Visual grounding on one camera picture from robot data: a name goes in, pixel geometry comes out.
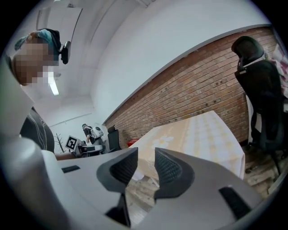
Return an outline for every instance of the brick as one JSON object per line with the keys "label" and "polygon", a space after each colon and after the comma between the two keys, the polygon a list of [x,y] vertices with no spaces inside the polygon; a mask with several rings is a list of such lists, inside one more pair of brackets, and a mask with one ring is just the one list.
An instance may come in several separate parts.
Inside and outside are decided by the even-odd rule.
{"label": "brick", "polygon": [[149,130],[214,110],[238,141],[248,136],[248,109],[234,76],[238,56],[231,51],[240,36],[257,39],[270,54],[276,46],[270,28],[239,32],[188,54],[152,79],[105,122],[116,125],[121,147]]}

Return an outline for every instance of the checkered tablecloth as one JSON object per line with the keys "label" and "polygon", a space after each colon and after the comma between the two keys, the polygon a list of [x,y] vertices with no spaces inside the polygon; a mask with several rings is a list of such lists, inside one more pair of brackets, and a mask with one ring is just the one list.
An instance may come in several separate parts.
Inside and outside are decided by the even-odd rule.
{"label": "checkered tablecloth", "polygon": [[139,149],[137,170],[148,177],[158,179],[154,168],[155,147],[216,162],[238,177],[244,177],[245,154],[214,111],[155,127],[132,147]]}

